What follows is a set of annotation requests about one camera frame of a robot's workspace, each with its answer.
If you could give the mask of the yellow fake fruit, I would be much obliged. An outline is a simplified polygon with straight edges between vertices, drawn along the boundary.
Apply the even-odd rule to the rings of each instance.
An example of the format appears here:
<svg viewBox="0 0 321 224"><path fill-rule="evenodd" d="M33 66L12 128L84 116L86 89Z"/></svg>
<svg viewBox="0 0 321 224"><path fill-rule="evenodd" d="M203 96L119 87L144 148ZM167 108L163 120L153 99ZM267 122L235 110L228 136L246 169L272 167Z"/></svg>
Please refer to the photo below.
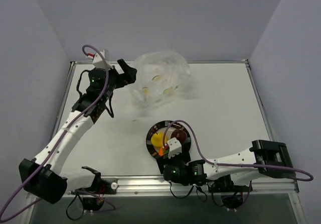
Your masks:
<svg viewBox="0 0 321 224"><path fill-rule="evenodd" d="M163 141L166 144L168 141L168 138L163 132L157 132L153 134L150 141L155 148L161 148L163 147Z"/></svg>

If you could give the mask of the dark red fake apple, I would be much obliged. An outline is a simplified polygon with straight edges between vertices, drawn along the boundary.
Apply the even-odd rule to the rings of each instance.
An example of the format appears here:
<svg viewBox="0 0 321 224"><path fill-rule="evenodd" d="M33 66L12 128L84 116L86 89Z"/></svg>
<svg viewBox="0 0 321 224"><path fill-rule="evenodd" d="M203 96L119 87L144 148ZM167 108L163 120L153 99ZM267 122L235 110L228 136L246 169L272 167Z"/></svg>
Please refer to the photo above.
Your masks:
<svg viewBox="0 0 321 224"><path fill-rule="evenodd" d="M181 144L183 144L187 139L187 134L183 130L174 130L171 134L171 139L176 138Z"/></svg>

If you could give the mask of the clear printed plastic bag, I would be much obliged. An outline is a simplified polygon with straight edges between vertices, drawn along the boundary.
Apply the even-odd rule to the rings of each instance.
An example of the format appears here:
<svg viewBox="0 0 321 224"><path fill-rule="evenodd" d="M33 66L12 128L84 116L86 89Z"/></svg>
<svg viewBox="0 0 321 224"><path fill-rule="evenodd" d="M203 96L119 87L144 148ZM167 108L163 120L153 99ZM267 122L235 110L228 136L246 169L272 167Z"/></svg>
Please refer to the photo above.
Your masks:
<svg viewBox="0 0 321 224"><path fill-rule="evenodd" d="M130 66L137 70L135 83L129 86L132 103L145 107L183 93L192 82L185 57L174 51L152 52L139 56Z"/></svg>

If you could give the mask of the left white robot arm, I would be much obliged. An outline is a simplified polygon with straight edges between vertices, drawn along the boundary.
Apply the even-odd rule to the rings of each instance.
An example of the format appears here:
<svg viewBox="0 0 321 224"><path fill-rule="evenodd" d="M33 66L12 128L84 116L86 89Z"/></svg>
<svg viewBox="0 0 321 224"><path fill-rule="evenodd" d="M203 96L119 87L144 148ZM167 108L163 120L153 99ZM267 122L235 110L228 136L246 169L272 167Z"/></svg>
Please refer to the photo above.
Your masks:
<svg viewBox="0 0 321 224"><path fill-rule="evenodd" d="M69 191L85 189L89 193L97 193L102 186L109 186L102 180L101 173L90 167L83 166L80 173L64 175L61 170L76 144L103 112L113 114L111 99L114 90L135 83L137 70L123 59L117 63L123 70L122 74L114 66L108 70L94 68L88 71L90 84L73 105L65 123L39 154L19 164L25 191L54 204Z"/></svg>

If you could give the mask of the orange fake fruit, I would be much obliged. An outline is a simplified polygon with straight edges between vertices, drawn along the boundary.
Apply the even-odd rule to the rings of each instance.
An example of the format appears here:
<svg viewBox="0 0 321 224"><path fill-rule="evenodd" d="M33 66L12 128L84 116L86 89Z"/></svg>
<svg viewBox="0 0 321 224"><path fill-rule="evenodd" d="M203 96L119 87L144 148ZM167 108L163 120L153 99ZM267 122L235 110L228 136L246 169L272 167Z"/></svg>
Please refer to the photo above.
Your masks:
<svg viewBox="0 0 321 224"><path fill-rule="evenodd" d="M159 154L160 156L164 156L164 155L168 154L168 152L169 152L169 147L166 146L166 147L161 147L161 148L159 149L158 154Z"/></svg>

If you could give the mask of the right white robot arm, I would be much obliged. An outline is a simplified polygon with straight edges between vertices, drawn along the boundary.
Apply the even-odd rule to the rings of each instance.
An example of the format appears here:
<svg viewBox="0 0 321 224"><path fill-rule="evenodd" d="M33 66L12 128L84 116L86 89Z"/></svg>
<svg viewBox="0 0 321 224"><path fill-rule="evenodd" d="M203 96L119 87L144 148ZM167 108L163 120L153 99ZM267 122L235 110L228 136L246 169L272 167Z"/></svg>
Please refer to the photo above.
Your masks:
<svg viewBox="0 0 321 224"><path fill-rule="evenodd" d="M202 186L223 177L224 187L234 190L262 176L275 179L296 176L286 144L267 140L253 141L251 147L233 155L191 161L189 150L173 138L169 153L156 161L166 181L185 186Z"/></svg>

